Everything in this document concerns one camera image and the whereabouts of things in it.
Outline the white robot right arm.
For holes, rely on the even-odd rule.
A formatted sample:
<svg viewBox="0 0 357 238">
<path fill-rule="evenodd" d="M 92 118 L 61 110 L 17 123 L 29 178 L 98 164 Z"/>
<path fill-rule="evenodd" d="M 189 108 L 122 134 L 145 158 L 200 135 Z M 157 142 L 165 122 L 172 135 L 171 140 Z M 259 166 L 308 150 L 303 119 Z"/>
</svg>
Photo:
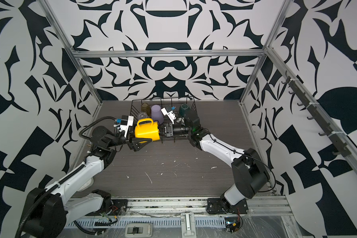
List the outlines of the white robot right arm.
<svg viewBox="0 0 357 238">
<path fill-rule="evenodd" d="M 254 149 L 240 149 L 218 139 L 202 127 L 196 111 L 188 110 L 179 119 L 173 111 L 162 109 L 161 112 L 170 119 L 173 135 L 186 135 L 193 147 L 212 154 L 231 167 L 234 184 L 220 197 L 226 206 L 253 198 L 270 181 L 269 168 Z"/>
</svg>

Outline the green mug white inside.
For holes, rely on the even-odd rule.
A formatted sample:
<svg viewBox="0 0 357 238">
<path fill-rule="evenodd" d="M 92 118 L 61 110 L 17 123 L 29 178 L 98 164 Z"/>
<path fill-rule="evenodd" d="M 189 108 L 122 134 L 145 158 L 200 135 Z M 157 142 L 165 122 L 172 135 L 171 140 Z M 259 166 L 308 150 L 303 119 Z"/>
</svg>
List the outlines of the green mug white inside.
<svg viewBox="0 0 357 238">
<path fill-rule="evenodd" d="M 191 110 L 191 107 L 188 104 L 181 104 L 178 114 L 180 117 L 184 117 L 185 113 L 190 110 Z"/>
</svg>

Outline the lavender plastic cup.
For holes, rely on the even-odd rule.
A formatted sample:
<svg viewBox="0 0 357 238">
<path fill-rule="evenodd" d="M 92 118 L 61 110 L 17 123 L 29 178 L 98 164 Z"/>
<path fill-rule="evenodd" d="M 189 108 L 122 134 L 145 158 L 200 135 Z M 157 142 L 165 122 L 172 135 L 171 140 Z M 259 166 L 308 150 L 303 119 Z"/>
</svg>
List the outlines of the lavender plastic cup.
<svg viewBox="0 0 357 238">
<path fill-rule="evenodd" d="M 157 122 L 159 125 L 164 123 L 164 115 L 161 111 L 160 105 L 153 105 L 151 107 L 151 119 Z"/>
</svg>

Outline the yellow mug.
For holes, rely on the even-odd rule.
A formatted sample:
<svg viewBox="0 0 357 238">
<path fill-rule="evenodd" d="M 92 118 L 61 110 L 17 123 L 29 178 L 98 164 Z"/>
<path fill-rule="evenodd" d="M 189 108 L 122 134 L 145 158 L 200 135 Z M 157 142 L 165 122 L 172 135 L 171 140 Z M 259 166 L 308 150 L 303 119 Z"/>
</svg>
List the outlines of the yellow mug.
<svg viewBox="0 0 357 238">
<path fill-rule="evenodd" d="M 152 141 L 158 141 L 160 140 L 158 123 L 151 118 L 141 119 L 136 124 L 134 135 L 136 138 L 146 138 L 152 139 Z"/>
</svg>

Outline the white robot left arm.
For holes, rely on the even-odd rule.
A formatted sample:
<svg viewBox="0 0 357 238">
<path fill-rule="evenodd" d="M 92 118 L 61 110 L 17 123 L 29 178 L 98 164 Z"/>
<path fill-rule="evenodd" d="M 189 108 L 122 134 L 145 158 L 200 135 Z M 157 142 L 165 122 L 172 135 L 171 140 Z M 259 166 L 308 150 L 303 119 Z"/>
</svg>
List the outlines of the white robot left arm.
<svg viewBox="0 0 357 238">
<path fill-rule="evenodd" d="M 94 128 L 90 137 L 84 133 Z M 139 151 L 152 142 L 150 138 L 127 139 L 128 131 L 114 133 L 104 126 L 90 124 L 79 136 L 91 142 L 92 148 L 85 160 L 63 178 L 45 188 L 35 188 L 27 195 L 15 237 L 28 233 L 37 238 L 56 238 L 65 225 L 75 222 L 90 213 L 107 215 L 111 211 L 111 195 L 103 190 L 94 190 L 87 196 L 70 201 L 71 197 L 95 175 L 113 161 L 114 147 L 127 144 Z"/>
</svg>

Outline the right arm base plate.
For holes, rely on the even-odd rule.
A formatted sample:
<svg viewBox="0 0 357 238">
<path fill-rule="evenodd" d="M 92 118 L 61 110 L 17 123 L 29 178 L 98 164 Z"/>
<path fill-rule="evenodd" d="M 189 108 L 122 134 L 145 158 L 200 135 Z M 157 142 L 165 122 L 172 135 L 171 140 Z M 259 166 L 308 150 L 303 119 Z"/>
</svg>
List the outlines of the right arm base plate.
<svg viewBox="0 0 357 238">
<path fill-rule="evenodd" d="M 236 205 L 230 205 L 227 200 L 221 198 L 208 198 L 206 212 L 211 215 L 216 214 L 247 214 L 249 207 L 245 199 Z"/>
</svg>

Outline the amber textured glass cup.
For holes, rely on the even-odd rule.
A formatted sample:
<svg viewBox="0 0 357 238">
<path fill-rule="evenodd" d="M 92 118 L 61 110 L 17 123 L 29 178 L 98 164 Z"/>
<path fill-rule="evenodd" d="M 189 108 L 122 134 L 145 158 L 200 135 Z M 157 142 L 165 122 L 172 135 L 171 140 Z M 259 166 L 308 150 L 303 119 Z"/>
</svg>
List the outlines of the amber textured glass cup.
<svg viewBox="0 0 357 238">
<path fill-rule="evenodd" d="M 145 112 L 148 115 L 148 117 L 151 117 L 151 107 L 148 103 L 143 103 L 141 105 L 141 111 Z"/>
</svg>

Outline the clear glass cup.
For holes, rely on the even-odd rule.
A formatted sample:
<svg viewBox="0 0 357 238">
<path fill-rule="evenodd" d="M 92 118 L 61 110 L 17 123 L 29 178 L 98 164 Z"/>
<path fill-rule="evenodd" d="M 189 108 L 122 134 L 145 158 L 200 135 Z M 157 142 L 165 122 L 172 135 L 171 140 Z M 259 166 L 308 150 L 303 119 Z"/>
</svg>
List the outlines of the clear glass cup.
<svg viewBox="0 0 357 238">
<path fill-rule="evenodd" d="M 138 120 L 142 120 L 142 119 L 147 119 L 149 118 L 148 114 L 146 112 L 141 112 L 138 114 Z"/>
</svg>

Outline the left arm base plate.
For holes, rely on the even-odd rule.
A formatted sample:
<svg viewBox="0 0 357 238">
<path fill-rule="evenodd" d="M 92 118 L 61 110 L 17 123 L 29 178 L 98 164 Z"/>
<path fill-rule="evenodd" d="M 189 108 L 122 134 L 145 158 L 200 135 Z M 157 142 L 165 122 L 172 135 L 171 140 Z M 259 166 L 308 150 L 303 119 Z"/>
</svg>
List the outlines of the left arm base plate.
<svg viewBox="0 0 357 238">
<path fill-rule="evenodd" d="M 104 208 L 108 216 L 124 215 L 128 210 L 128 200 L 107 199 L 104 201 Z"/>
</svg>

